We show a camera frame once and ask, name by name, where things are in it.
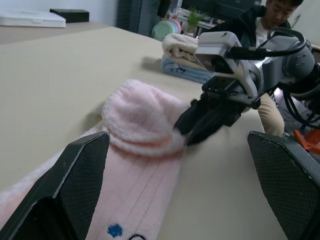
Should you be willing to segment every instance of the black box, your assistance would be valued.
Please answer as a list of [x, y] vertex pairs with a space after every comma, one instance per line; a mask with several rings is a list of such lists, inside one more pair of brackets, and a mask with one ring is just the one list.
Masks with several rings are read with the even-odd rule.
[[63, 18], [67, 24], [89, 22], [90, 13], [80, 9], [50, 9], [51, 13], [55, 13]]

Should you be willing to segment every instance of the computer monitor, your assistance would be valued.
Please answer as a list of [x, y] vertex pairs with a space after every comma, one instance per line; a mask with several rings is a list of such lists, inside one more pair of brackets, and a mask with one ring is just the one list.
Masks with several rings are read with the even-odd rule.
[[261, 0], [183, 0], [181, 7], [187, 10], [195, 7], [212, 18], [227, 21], [260, 4]]

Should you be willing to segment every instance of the table surface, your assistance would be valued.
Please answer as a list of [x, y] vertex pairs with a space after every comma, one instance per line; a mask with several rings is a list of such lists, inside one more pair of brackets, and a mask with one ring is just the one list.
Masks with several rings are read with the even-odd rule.
[[[76, 31], [73, 24], [56, 36], [25, 28], [25, 40], [18, 28], [0, 28], [12, 34], [0, 34], [0, 190], [98, 122], [97, 107], [127, 79], [183, 101], [201, 94], [200, 84], [161, 72], [160, 42], [94, 23]], [[188, 148], [159, 240], [286, 239], [258, 180], [250, 130], [263, 131], [255, 110]]]
[[313, 49], [316, 49], [318, 51], [320, 51], [320, 46], [315, 45], [315, 44], [311, 44]]

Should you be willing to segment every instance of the green plant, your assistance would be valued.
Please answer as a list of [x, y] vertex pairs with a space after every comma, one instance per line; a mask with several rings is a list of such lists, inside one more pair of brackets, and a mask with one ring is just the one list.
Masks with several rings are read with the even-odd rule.
[[187, 17], [188, 20], [188, 32], [193, 33], [195, 27], [198, 25], [198, 23], [202, 20], [208, 17], [206, 13], [199, 13], [198, 10], [192, 6], [189, 9], [189, 15]]

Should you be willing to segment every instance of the blue embroidered design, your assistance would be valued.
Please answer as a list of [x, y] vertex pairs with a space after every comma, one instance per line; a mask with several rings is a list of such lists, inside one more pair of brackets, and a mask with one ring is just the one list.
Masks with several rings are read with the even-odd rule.
[[108, 234], [110, 234], [113, 238], [121, 236], [122, 232], [123, 230], [119, 226], [119, 224], [111, 225], [108, 227]]

